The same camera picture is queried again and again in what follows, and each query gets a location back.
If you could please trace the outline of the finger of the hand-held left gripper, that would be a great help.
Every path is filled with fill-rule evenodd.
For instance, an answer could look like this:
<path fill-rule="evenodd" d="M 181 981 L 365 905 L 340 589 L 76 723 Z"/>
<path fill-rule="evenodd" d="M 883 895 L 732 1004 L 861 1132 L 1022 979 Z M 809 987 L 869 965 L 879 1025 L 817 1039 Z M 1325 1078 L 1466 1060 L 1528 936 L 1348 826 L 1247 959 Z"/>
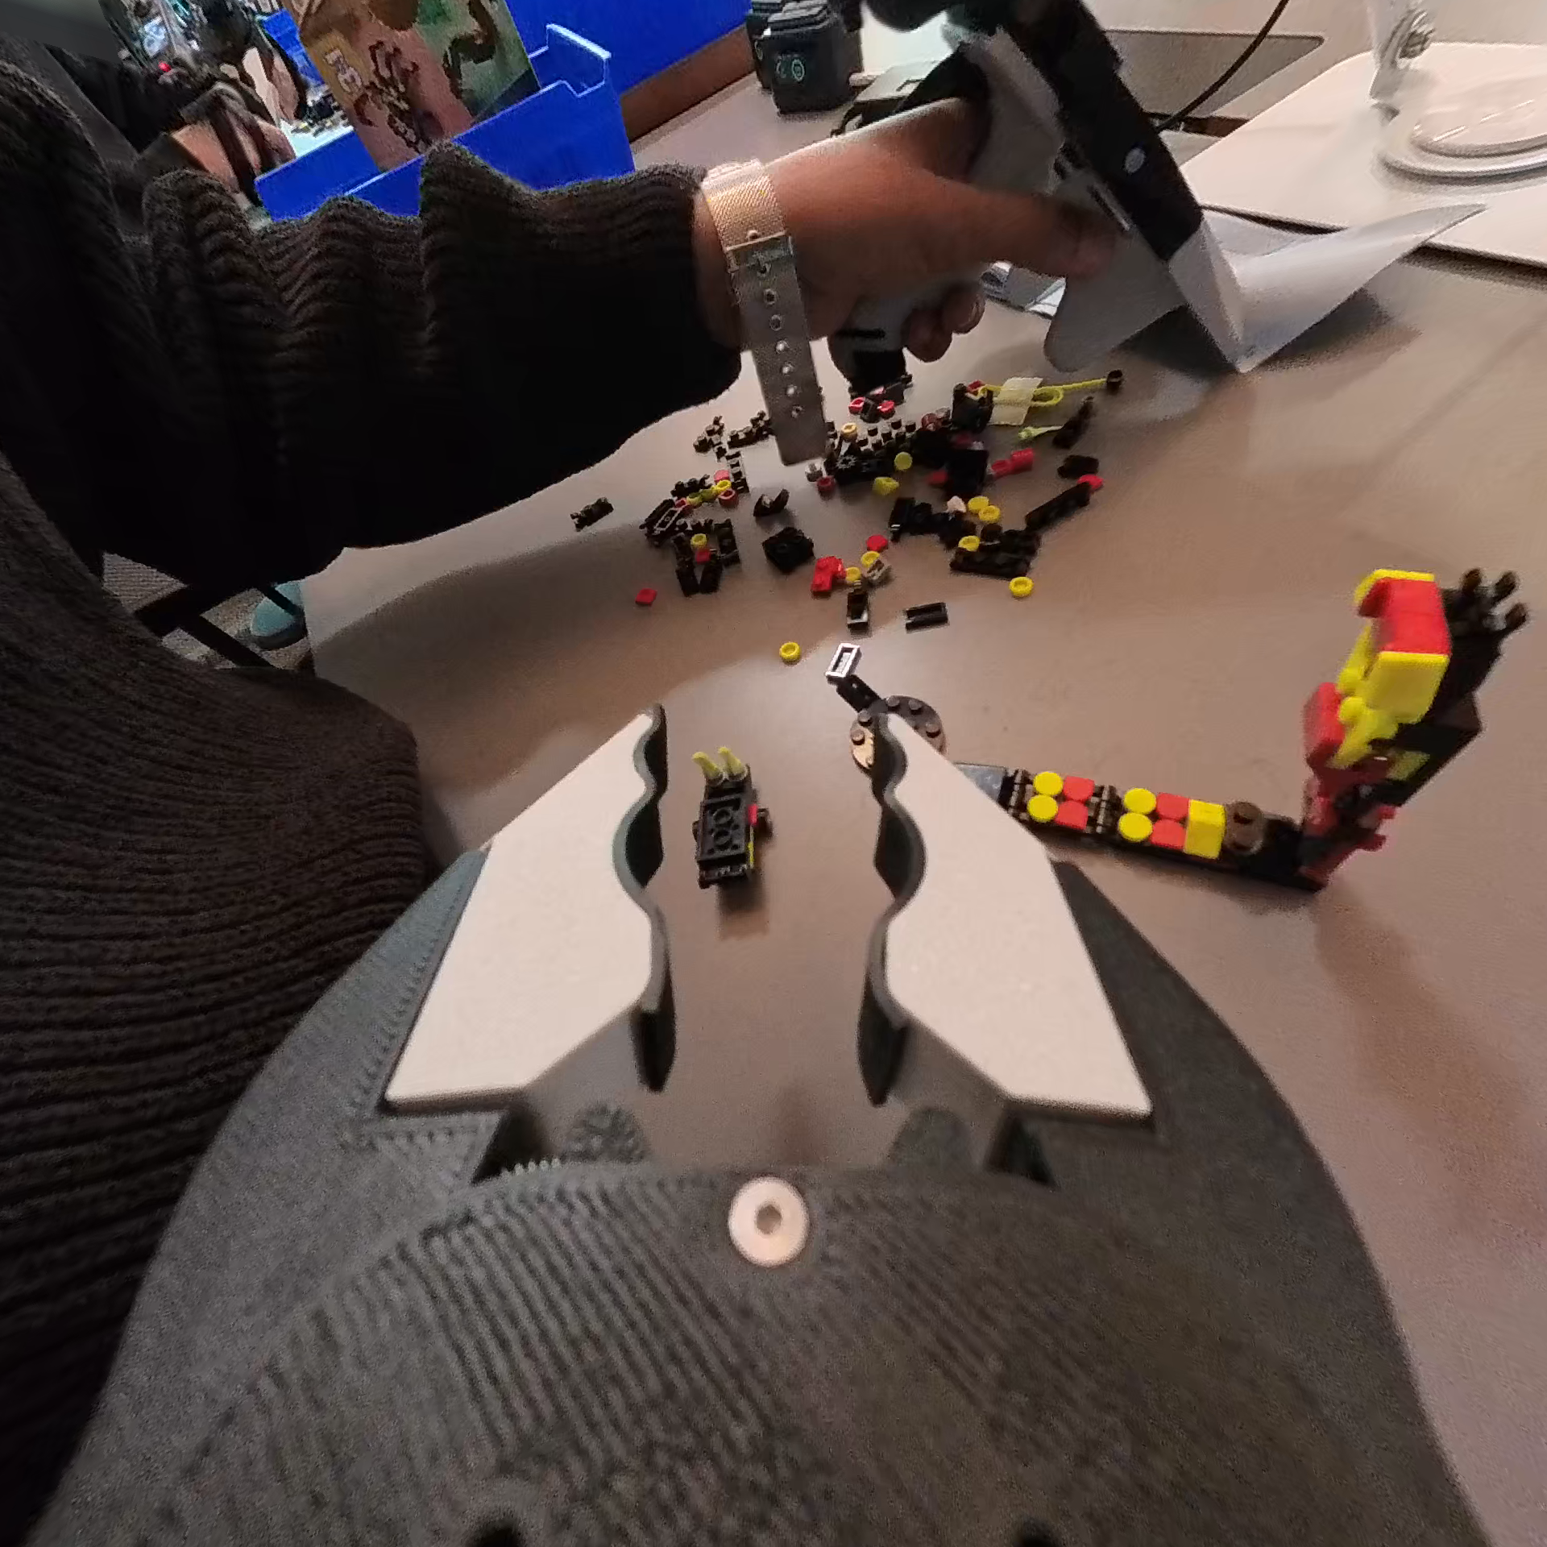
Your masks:
<path fill-rule="evenodd" d="M 1119 234 L 1102 273 L 1067 281 L 1046 333 L 1046 359 L 1080 370 L 1174 310 L 1189 310 L 1232 359 L 1245 333 L 1247 298 L 1208 229 L 1197 229 L 1168 260 L 1137 231 Z"/>

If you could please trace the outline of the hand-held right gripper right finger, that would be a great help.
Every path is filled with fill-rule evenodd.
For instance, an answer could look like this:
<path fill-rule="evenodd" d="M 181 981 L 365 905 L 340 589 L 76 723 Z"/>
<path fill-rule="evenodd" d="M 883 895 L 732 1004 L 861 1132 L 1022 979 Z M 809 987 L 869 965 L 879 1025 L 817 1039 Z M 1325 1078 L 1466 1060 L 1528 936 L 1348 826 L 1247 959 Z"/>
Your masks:
<path fill-rule="evenodd" d="M 875 870 L 858 1058 L 873 1107 L 956 1116 L 995 1161 L 1026 1118 L 1142 1130 L 1152 1093 L 1055 863 L 898 715 L 875 721 Z"/>

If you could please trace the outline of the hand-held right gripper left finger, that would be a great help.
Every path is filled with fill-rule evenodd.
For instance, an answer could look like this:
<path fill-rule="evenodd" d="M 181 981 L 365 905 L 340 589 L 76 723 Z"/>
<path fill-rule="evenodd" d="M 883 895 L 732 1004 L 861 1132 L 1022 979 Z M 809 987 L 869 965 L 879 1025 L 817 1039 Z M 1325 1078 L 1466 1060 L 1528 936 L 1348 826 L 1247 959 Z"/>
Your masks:
<path fill-rule="evenodd" d="M 662 706 L 635 715 L 479 853 L 386 1080 L 392 1113 L 518 1113 L 536 1132 L 662 1093 L 675 1053 Z"/>

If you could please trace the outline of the small black lego assembly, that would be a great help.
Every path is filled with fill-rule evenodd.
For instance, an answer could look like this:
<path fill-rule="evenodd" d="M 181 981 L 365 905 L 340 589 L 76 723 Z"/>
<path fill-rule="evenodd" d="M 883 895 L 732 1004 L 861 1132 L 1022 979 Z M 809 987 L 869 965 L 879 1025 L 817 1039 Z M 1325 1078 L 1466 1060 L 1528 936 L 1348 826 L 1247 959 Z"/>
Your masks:
<path fill-rule="evenodd" d="M 761 843 L 770 833 L 770 812 L 751 766 L 730 746 L 693 754 L 702 773 L 702 801 L 693 822 L 699 886 L 712 890 L 749 884 L 759 872 Z"/>

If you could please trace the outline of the pile of lego pieces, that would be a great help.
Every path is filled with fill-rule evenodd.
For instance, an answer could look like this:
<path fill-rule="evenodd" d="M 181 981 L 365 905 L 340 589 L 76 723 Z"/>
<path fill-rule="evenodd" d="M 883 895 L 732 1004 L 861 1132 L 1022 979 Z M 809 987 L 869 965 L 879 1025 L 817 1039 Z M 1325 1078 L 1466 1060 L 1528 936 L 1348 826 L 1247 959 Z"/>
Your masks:
<path fill-rule="evenodd" d="M 912 539 L 941 547 L 951 574 L 985 578 L 1016 601 L 1034 595 L 1032 568 L 1046 535 L 1090 510 L 1106 486 L 1098 455 L 1080 442 L 1125 370 L 1048 382 L 974 378 L 941 411 L 908 417 L 914 376 L 902 372 L 848 403 L 823 428 L 821 455 L 803 479 L 823 502 L 863 494 L 877 527 L 854 554 L 825 552 L 795 523 L 790 486 L 753 488 L 747 453 L 772 442 L 770 411 L 745 424 L 706 421 L 693 442 L 704 467 L 675 481 L 640 519 L 650 550 L 666 552 L 685 597 L 716 593 L 743 562 L 733 514 L 747 508 L 757 547 L 780 576 L 807 576 L 813 597 L 842 597 L 846 628 L 873 626 L 875 597 L 894 578 L 894 550 Z"/>

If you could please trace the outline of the person's left forearm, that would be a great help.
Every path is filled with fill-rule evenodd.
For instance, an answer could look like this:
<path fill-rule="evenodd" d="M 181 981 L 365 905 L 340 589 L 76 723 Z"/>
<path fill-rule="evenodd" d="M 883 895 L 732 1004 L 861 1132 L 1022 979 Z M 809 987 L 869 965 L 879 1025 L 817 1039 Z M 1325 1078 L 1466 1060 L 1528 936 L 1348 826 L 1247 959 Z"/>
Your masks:
<path fill-rule="evenodd" d="M 179 169 L 129 219 L 14 56 L 5 566 L 307 578 L 520 502 L 741 372 L 700 310 L 685 169 L 532 192 L 441 145 L 416 217 L 336 200 L 262 231 Z"/>

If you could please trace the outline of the black round lego plate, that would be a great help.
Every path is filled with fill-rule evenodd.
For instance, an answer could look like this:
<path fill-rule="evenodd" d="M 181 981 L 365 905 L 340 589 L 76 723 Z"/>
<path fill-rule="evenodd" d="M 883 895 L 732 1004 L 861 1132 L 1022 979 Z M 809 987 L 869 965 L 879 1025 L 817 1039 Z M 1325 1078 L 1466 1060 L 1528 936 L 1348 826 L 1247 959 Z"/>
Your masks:
<path fill-rule="evenodd" d="M 883 715 L 900 719 L 941 754 L 947 752 L 947 733 L 935 706 L 910 694 L 889 694 L 875 700 L 871 706 L 859 707 L 850 725 L 850 754 L 854 764 L 867 775 L 875 764 L 877 725 Z"/>

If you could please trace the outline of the red yellow black lego snake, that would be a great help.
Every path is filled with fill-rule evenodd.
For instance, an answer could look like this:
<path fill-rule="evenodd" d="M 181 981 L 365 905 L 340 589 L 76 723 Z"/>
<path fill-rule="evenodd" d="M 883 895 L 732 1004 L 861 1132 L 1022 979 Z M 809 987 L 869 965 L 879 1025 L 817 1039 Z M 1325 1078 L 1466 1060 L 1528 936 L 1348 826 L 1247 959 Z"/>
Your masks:
<path fill-rule="evenodd" d="M 1362 632 L 1303 706 L 1298 816 L 1061 769 L 960 771 L 1042 837 L 1317 894 L 1346 861 L 1379 851 L 1398 812 L 1476 742 L 1480 688 L 1530 618 L 1513 570 L 1468 570 L 1447 587 L 1429 572 L 1381 568 L 1352 605 Z"/>

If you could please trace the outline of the lego cardboard box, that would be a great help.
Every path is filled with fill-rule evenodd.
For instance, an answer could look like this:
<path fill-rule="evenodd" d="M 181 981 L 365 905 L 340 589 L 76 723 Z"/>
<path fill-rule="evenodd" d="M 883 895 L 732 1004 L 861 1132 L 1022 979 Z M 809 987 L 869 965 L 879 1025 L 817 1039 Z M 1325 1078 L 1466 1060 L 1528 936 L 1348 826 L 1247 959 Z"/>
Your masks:
<path fill-rule="evenodd" d="M 505 2 L 288 2 L 286 10 L 383 172 L 540 91 Z"/>

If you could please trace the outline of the person's left hand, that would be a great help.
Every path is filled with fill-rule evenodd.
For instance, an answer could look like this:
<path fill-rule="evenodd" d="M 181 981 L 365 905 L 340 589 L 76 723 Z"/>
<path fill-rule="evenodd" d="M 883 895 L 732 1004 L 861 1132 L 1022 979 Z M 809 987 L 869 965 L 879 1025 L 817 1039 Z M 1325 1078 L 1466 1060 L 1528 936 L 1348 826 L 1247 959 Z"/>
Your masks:
<path fill-rule="evenodd" d="M 978 277 L 1013 262 L 1055 277 L 1108 267 L 1115 234 L 1098 213 L 970 182 L 987 112 L 949 99 L 809 145 L 766 167 L 794 240 L 807 331 L 827 339 L 861 300 L 937 296 L 910 316 L 904 349 L 941 359 L 978 326 Z"/>

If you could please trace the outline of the black electronic device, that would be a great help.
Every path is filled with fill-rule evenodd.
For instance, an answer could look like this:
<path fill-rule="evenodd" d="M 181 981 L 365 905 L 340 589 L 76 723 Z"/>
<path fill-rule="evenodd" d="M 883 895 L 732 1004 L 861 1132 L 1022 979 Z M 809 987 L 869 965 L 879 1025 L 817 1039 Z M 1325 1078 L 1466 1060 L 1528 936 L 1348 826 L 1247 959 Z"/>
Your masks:
<path fill-rule="evenodd" d="M 836 110 L 863 70 L 861 2 L 753 2 L 745 13 L 755 74 L 778 114 Z"/>

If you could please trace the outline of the white round stand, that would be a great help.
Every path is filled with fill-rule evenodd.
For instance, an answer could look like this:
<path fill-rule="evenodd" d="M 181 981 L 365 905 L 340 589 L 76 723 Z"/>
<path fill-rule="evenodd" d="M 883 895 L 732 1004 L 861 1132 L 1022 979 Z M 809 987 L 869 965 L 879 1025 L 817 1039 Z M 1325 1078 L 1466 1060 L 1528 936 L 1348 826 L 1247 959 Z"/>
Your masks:
<path fill-rule="evenodd" d="M 1369 2 L 1375 74 L 1369 99 L 1383 116 L 1377 161 L 1427 182 L 1503 182 L 1546 169 L 1544 50 L 1530 62 L 1426 66 L 1437 29 L 1427 4 Z"/>

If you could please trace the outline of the silver mesh wristwatch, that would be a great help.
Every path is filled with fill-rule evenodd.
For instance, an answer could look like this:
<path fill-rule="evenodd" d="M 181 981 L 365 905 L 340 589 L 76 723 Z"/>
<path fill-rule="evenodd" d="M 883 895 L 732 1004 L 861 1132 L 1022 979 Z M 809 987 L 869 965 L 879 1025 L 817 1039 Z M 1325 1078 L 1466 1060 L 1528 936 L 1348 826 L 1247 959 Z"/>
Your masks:
<path fill-rule="evenodd" d="M 823 388 L 784 209 L 761 161 L 712 169 L 702 184 L 745 351 L 788 465 L 823 461 Z"/>

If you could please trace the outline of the person's black sweater torso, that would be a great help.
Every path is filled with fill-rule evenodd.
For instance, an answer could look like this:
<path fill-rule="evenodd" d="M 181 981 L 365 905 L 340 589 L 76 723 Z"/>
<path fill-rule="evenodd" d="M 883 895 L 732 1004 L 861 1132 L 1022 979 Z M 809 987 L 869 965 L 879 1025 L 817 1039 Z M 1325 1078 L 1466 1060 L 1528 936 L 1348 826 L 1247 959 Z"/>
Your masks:
<path fill-rule="evenodd" d="M 5 465 L 3 1506 L 45 1508 L 165 1225 L 425 886 L 410 731 L 152 638 Z"/>

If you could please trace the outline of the blue plastic bin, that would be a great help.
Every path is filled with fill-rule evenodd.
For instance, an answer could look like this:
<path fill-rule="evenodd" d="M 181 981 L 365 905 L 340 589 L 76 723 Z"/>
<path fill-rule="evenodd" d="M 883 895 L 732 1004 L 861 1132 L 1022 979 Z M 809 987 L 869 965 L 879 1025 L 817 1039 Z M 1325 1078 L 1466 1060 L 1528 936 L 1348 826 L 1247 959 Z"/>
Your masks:
<path fill-rule="evenodd" d="M 495 170 L 542 188 L 633 170 L 631 139 L 751 70 L 747 2 L 509 4 L 540 89 L 456 141 Z M 353 196 L 416 215 L 423 159 L 381 170 L 348 130 L 258 178 L 276 221 Z"/>

